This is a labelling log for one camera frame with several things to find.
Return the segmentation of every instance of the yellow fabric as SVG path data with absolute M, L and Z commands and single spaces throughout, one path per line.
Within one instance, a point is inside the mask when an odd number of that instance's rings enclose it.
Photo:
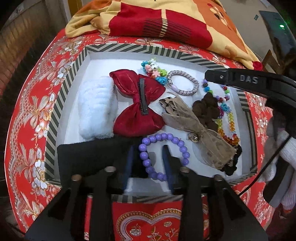
M 124 4 L 125 7 L 124 11 L 122 11 L 122 4 Z M 147 33 L 145 33 L 143 37 L 171 37 L 175 41 L 179 40 L 193 44 L 196 47 L 206 48 L 207 50 L 221 54 L 227 58 L 239 61 L 249 69 L 254 69 L 253 61 L 259 61 L 242 40 L 235 25 L 226 14 L 219 0 L 95 0 L 84 6 L 72 17 L 65 28 L 66 35 L 67 37 L 76 37 L 94 30 L 99 30 L 105 34 L 111 35 L 115 32 L 118 33 L 118 30 L 114 31 L 116 26 L 111 24 L 111 27 L 110 23 L 114 23 L 113 20 L 115 18 L 117 20 L 120 18 L 125 21 L 128 18 L 125 11 L 130 11 L 132 13 L 131 18 L 136 16 L 139 12 L 140 14 L 143 12 L 144 15 L 145 13 L 153 13 L 157 16 L 150 17 L 148 14 L 147 18 L 142 19 L 142 17 L 138 15 L 140 19 L 139 25 L 142 24 L 146 26 L 149 21 L 157 21 L 157 24 L 162 24 L 161 31 L 158 34 L 153 35 L 154 33 L 152 33 L 151 36 L 147 36 Z M 178 17 L 172 19 L 172 14 L 174 15 L 174 12 Z M 202 45 L 204 42 L 202 41 L 201 46 L 199 46 L 198 43 L 192 43 L 192 40 L 191 42 L 190 40 L 187 42 L 185 41 L 186 39 L 183 40 L 182 35 L 178 31 L 179 35 L 176 34 L 176 36 L 172 36 L 174 30 L 169 30 L 168 28 L 170 26 L 175 27 L 175 29 L 180 29 L 182 26 L 187 27 L 187 23 L 184 24 L 184 21 L 180 19 L 184 15 L 186 15 L 185 17 L 189 19 L 189 21 L 198 20 L 200 22 L 200 24 L 197 22 L 196 29 L 194 29 L 192 23 L 191 25 L 188 23 L 190 26 L 188 26 L 189 30 L 187 30 L 187 32 L 194 31 L 196 35 L 196 32 L 199 31 L 198 28 L 205 26 L 201 31 L 208 31 L 210 37 L 206 36 L 205 33 L 201 36 L 201 39 L 204 38 L 205 42 L 207 42 L 209 41 L 208 39 L 211 38 L 212 40 L 209 45 L 204 47 L 204 45 Z M 137 19 L 133 21 L 130 22 L 137 24 Z M 132 35 L 140 36 L 141 32 L 142 29 Z M 118 35 L 129 35 L 129 33 L 120 32 Z

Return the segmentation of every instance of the beige sheer bow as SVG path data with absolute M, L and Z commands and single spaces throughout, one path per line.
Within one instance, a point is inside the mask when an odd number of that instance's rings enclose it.
M 189 132 L 188 138 L 199 140 L 202 156 L 208 165 L 221 169 L 235 155 L 235 149 L 217 132 L 205 128 L 192 110 L 177 95 L 161 99 L 159 103 L 165 109 L 162 113 L 165 124 L 177 130 Z

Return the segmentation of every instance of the ring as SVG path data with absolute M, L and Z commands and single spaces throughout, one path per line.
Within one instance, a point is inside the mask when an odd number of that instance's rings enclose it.
M 173 75 L 180 75 L 180 76 L 187 78 L 188 80 L 190 80 L 194 84 L 194 88 L 191 91 L 179 90 L 177 88 L 177 86 L 175 86 L 172 82 Z M 191 75 L 187 74 L 186 72 L 180 71 L 180 70 L 173 70 L 173 71 L 169 72 L 167 78 L 168 78 L 168 85 L 171 87 L 171 89 L 173 91 L 175 91 L 179 95 L 185 95 L 185 96 L 194 95 L 197 92 L 198 87 L 200 86 L 200 84 L 198 83 L 198 81 L 195 78 L 193 78 Z

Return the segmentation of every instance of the gloved hand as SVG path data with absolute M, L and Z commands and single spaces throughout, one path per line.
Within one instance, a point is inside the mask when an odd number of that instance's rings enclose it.
M 283 116 L 279 113 L 274 113 L 274 116 L 270 119 L 266 134 L 268 136 L 264 145 L 265 157 L 263 159 L 262 167 L 266 165 L 271 156 L 275 153 L 277 148 L 285 141 L 289 134 L 283 128 Z M 286 145 L 282 148 L 279 155 L 288 162 L 294 170 L 296 170 L 296 139 L 291 138 Z M 265 172 L 259 178 L 259 182 L 269 182 L 276 174 L 276 163 L 279 156 L 276 156 L 271 164 L 266 168 Z M 296 203 L 296 171 L 294 171 L 289 189 L 285 193 L 281 201 L 285 213 L 290 212 Z

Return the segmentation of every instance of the table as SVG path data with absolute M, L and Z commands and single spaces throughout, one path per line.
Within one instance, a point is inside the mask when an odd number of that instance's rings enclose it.
M 168 48 L 202 57 L 225 68 L 244 68 L 240 63 L 190 45 L 164 39 L 144 37 L 113 37 L 96 33 L 68 39 L 61 30 L 27 77 L 15 105 L 9 126 L 5 151 L 5 173 L 12 209 L 19 227 L 26 231 L 44 207 L 59 192 L 57 185 L 45 179 L 44 155 L 46 138 L 57 93 L 69 69 L 87 45 L 138 44 Z M 267 139 L 266 126 L 272 110 L 265 107 L 265 99 L 245 93 L 256 133 L 258 169 L 264 157 Z M 239 193 L 254 176 L 233 186 Z M 273 208 L 263 199 L 264 183 L 255 183 L 242 199 L 264 226 Z

